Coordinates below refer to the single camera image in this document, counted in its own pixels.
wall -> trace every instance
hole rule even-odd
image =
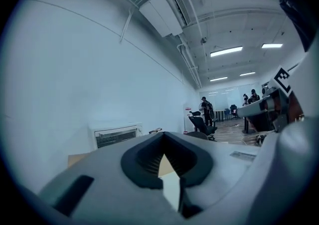
[[[200,92],[207,92],[211,90],[223,89],[223,88],[232,88],[232,87],[239,87],[243,85],[250,85],[255,84],[259,80],[259,77],[254,75],[248,75],[240,77],[237,80],[220,80],[220,82],[211,83],[209,86],[202,87],[199,91]]]
[[[119,43],[129,8],[124,0],[24,0],[17,8],[2,48],[3,144],[17,180],[35,193],[68,155],[91,151],[90,121],[183,132],[183,104],[197,106],[176,48],[138,12]]]
[[[212,103],[214,110],[224,110],[233,104],[241,107],[244,102],[243,95],[250,96],[252,89],[261,95],[261,86],[255,75],[244,76],[237,80],[221,80],[221,82],[211,83],[210,86],[199,89],[198,92],[199,98],[205,96]]]

air vent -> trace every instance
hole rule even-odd
[[[167,0],[149,0],[140,7],[140,12],[162,37],[176,36],[183,30],[173,9]]]
[[[183,0],[167,0],[167,2],[172,7],[174,14],[182,27],[189,25],[190,17]]]
[[[93,150],[143,135],[141,123],[95,121],[89,125]]]

office chair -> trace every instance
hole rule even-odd
[[[188,133],[185,134],[185,135],[192,136],[192,137],[199,138],[199,139],[203,139],[203,140],[208,140],[207,135],[205,135],[205,134],[202,133],[202,132],[193,131],[193,132],[188,132]]]
[[[237,115],[237,106],[235,104],[232,104],[230,106],[230,111],[231,111],[231,115],[233,115],[234,117],[231,117],[232,119],[239,119],[238,115]]]
[[[227,108],[227,109],[225,109],[225,117],[227,120],[228,120],[228,116],[229,116],[229,118],[231,118],[230,110]]]
[[[201,117],[189,117],[189,119],[194,124],[194,126],[199,129],[200,132],[204,133],[207,136],[214,134],[217,129],[217,127],[206,126],[203,118]]]

fluorescent light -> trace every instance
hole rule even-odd
[[[264,44],[261,48],[281,47],[282,44]]]
[[[218,79],[211,79],[210,81],[220,80],[220,79],[227,79],[228,77],[218,78]]]
[[[228,48],[228,49],[224,49],[224,50],[221,50],[221,51],[212,52],[210,54],[210,57],[217,56],[217,55],[228,54],[228,53],[232,53],[232,52],[237,52],[237,51],[241,51],[242,49],[243,49],[242,46],[234,47],[234,48]]]
[[[250,74],[255,74],[256,72],[248,72],[248,73],[243,73],[243,74],[240,74],[240,76],[245,76],[245,75],[250,75]]]

floor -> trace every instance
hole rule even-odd
[[[214,137],[217,142],[242,145],[257,145],[256,136],[265,135],[267,132],[257,132],[255,134],[244,134],[244,119],[224,120],[217,122]]]

